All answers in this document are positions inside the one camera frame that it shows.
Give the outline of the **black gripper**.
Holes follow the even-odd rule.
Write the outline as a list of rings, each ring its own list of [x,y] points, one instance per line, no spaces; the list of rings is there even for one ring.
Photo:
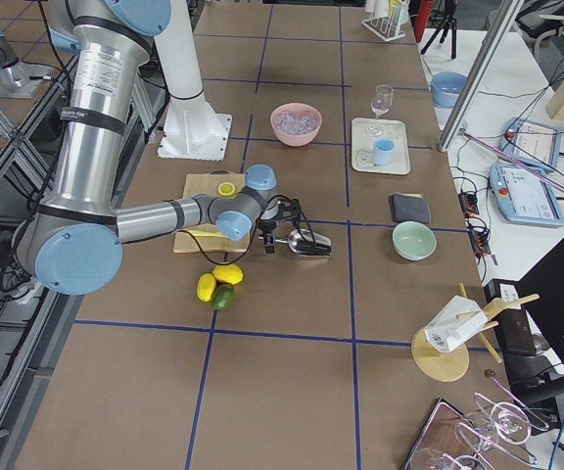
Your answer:
[[[262,217],[257,223],[257,229],[262,234],[264,249],[267,254],[275,253],[275,235],[273,232],[283,221],[290,222],[295,228],[300,228],[303,220],[303,210],[300,201],[286,196],[275,196],[268,203]]]

